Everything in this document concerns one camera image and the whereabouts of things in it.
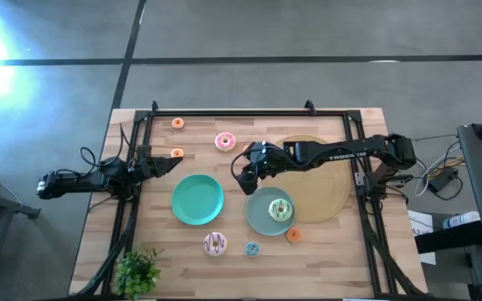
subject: teal plate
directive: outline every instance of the teal plate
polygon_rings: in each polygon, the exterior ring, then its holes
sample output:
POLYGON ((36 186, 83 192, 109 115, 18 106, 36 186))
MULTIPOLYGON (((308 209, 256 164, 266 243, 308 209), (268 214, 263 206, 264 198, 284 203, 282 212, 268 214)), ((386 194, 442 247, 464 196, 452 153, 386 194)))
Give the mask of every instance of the teal plate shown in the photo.
POLYGON ((295 204, 291 196, 276 187, 259 188, 247 202, 247 222, 259 234, 277 236, 288 231, 295 221, 295 204), (293 207, 291 217, 285 222, 275 221, 269 214, 269 205, 272 201, 281 198, 288 201, 293 207))
POLYGON ((188 176, 172 192, 172 211, 188 225, 199 226, 212 221, 223 209, 223 204, 223 188, 211 176, 188 176))

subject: green plant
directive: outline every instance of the green plant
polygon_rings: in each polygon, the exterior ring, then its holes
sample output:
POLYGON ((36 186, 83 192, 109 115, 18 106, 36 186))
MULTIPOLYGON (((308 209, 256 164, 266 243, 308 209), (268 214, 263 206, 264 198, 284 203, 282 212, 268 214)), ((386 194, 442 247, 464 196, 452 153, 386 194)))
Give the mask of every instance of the green plant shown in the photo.
POLYGON ((137 300, 140 294, 153 292, 157 280, 161 278, 161 270, 156 267, 159 253, 156 249, 126 253, 116 267, 116 292, 127 294, 131 300, 137 300))

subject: wooden table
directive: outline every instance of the wooden table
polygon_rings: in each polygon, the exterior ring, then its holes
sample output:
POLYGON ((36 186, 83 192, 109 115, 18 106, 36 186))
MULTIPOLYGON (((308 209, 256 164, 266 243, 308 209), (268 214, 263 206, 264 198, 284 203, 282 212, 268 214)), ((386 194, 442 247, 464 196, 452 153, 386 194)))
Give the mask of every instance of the wooden table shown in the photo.
MULTIPOLYGON (((387 134, 382 110, 359 109, 366 136, 387 134)), ((118 150, 122 124, 131 133, 136 110, 114 110, 105 140, 103 157, 118 150)), ((264 237, 245 221, 248 197, 232 178, 229 165, 235 155, 252 141, 277 141, 291 135, 314 135, 333 142, 345 139, 343 123, 337 117, 187 117, 185 127, 174 130, 172 118, 155 118, 151 131, 154 156, 170 156, 183 148, 185 158, 169 174, 146 181, 136 225, 135 245, 164 249, 158 266, 162 279, 157 298, 368 298, 373 296, 366 250, 358 217, 356 196, 351 194, 344 209, 321 223, 296 223, 302 242, 291 244, 285 236, 264 237), (217 133, 235 134, 237 145, 229 153, 214 146, 217 133), (178 221, 171 211, 174 186, 185 176, 203 173, 216 178, 225 195, 223 210, 209 224, 191 227, 178 221), (218 258, 203 253, 203 239, 210 232, 228 238, 227 252, 218 258), (256 241, 260 254, 249 258, 244 245, 256 241)), ((121 158, 126 158, 124 146, 121 158)), ((242 160, 236 165, 242 166, 242 160)), ((378 161, 372 161, 376 168, 378 161)), ((91 204, 107 197, 96 193, 91 204)), ((115 219, 115 201, 96 207, 88 216, 75 263, 69 292, 85 286, 108 253, 115 219)), ((413 283, 424 292, 427 287, 403 199, 388 196, 382 211, 390 251, 413 283)), ((382 260, 377 259, 385 288, 382 260)))

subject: gray floor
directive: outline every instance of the gray floor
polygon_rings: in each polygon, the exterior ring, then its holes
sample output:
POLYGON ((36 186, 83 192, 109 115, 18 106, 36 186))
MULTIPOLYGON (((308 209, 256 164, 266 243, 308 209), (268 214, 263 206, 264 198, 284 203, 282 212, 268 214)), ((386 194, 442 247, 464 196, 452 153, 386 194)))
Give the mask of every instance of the gray floor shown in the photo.
MULTIPOLYGON (((0 59, 122 58, 137 1, 0 1, 0 59)), ((482 54, 482 0, 149 0, 135 57, 482 54)), ((64 296, 88 195, 41 201, 38 177, 85 169, 101 151, 120 66, 0 67, 0 181, 32 207, 0 252, 0 300, 64 296)), ((382 107, 411 137, 482 122, 482 62, 132 66, 122 108, 382 107)), ((454 139, 416 143, 424 161, 454 139)), ((451 202, 405 192, 423 212, 474 210, 469 182, 451 202)), ((429 281, 455 296, 455 284, 429 281)))

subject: donut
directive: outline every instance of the donut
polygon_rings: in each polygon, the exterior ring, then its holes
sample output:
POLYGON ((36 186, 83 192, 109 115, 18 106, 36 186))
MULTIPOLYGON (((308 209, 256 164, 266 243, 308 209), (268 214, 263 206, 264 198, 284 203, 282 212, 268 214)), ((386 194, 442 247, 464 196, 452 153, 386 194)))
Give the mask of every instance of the donut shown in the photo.
POLYGON ((285 199, 276 199, 269 204, 269 214, 277 222, 285 222, 290 219, 293 207, 285 199))
POLYGON ((228 242, 219 232, 211 232, 204 238, 204 251, 210 256, 219 256, 226 251, 228 242))
POLYGON ((300 230, 297 228, 291 228, 285 236, 290 242, 298 242, 300 240, 300 230))
POLYGON ((174 149, 171 151, 171 157, 176 158, 176 157, 183 157, 183 150, 182 149, 174 149))
POLYGON ((220 133, 215 137, 215 146, 220 151, 230 151, 235 147, 235 137, 232 133, 220 133))
POLYGON ((181 129, 185 125, 185 122, 183 122, 183 119, 181 118, 174 118, 172 120, 172 127, 174 129, 181 129))
POLYGON ((259 245, 256 242, 247 242, 244 246, 244 252, 250 257, 254 257, 259 253, 259 245))

